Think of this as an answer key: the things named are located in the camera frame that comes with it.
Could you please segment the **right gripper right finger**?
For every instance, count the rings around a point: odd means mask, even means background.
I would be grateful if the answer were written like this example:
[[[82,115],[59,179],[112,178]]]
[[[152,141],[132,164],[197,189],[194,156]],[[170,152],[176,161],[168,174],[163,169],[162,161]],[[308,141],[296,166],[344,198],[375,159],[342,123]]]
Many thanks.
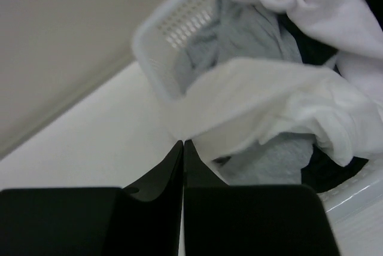
[[[186,255],[339,255],[314,191],[304,185],[229,186],[184,144]]]

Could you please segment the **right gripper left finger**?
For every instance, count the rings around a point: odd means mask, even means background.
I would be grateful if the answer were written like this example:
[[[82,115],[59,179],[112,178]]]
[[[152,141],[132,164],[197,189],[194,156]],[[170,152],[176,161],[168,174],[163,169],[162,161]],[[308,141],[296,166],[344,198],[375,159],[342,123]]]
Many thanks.
[[[1,191],[2,255],[177,255],[183,143],[127,187]]]

